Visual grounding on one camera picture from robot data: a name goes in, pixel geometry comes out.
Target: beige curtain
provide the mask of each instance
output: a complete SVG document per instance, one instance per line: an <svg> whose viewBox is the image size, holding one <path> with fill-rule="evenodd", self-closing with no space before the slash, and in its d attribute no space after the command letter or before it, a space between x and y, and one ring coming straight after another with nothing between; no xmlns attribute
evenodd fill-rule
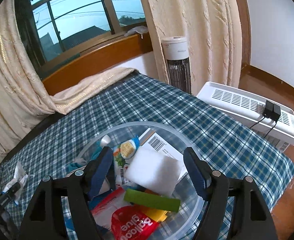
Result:
<svg viewBox="0 0 294 240"><path fill-rule="evenodd" d="M151 35L159 79L169 82L161 39L187 36L191 88L207 81L237 87L242 36L236 0L141 0Z"/></svg>
<svg viewBox="0 0 294 240"><path fill-rule="evenodd" d="M14 0L4 0L0 5L0 161L47 115L67 114L132 71L110 69L49 96L20 39Z"/></svg>

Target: barcode label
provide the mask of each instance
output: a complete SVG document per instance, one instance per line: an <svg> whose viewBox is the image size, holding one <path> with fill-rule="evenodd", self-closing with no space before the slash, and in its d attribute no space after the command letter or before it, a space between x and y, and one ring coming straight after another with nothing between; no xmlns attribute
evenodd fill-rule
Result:
<svg viewBox="0 0 294 240"><path fill-rule="evenodd" d="M160 140L157 136L154 136L150 142L149 142L150 146L153 147L156 151L159 151L164 145L165 143Z"/></svg>

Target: green strip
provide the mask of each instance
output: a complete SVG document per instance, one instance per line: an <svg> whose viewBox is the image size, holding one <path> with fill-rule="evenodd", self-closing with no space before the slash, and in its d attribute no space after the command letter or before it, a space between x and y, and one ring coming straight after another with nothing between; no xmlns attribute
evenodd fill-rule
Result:
<svg viewBox="0 0 294 240"><path fill-rule="evenodd" d="M180 199L161 197L133 189L127 189L123 200L149 208L178 212Z"/></svg>

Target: green plaid fabric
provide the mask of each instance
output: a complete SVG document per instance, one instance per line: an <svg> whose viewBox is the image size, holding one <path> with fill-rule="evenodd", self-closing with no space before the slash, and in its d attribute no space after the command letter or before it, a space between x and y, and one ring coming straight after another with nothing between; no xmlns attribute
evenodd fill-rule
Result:
<svg viewBox="0 0 294 240"><path fill-rule="evenodd" d="M10 161L0 164L0 192L12 179L18 160L30 174L20 204L15 206L12 202L7 206L15 223L20 225L43 176L64 177L66 164L72 162L91 138L133 121L170 125L197 145L212 169L238 179L252 176L270 209L294 176L294 164L289 158L239 122L172 86L132 73L50 126ZM65 216L70 217L66 200L63 204ZM219 239L227 236L232 207L233 199L229 198ZM182 205L180 214L188 215L186 205ZM192 239L202 215L184 239ZM165 224L160 232L166 236L170 228ZM76 239L75 233L69 232L69 238Z"/></svg>

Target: metal bolt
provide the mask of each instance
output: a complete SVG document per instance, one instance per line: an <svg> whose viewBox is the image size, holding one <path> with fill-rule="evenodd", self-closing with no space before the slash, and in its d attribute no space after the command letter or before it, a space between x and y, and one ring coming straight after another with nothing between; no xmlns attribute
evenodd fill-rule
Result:
<svg viewBox="0 0 294 240"><path fill-rule="evenodd" d="M213 171L213 175L215 177L219 177L221 175L220 171Z"/></svg>
<svg viewBox="0 0 294 240"><path fill-rule="evenodd" d="M250 182L250 183L252 183L254 181L253 178L250 177L250 176L246 176L245 177L245 180L248 181L248 182Z"/></svg>
<svg viewBox="0 0 294 240"><path fill-rule="evenodd" d="M46 175L42 178L42 181L47 182L50 180L50 176Z"/></svg>
<svg viewBox="0 0 294 240"><path fill-rule="evenodd" d="M76 176L81 176L83 175L83 170L78 170L74 173Z"/></svg>

